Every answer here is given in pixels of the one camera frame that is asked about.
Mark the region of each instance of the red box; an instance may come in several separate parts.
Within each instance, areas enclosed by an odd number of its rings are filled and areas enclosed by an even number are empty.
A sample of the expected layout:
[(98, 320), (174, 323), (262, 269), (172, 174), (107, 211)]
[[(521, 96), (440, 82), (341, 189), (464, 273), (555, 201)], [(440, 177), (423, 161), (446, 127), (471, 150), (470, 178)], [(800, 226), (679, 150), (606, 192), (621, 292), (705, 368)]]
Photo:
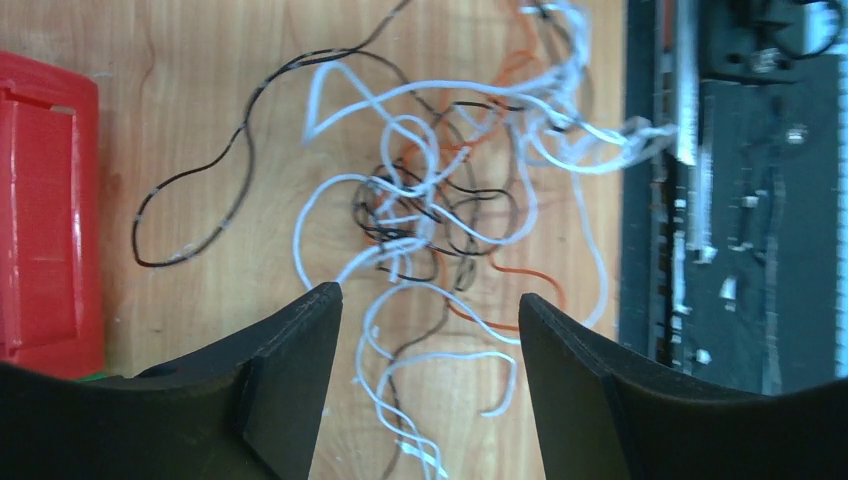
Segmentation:
[(97, 85), (0, 52), (0, 360), (103, 368)]

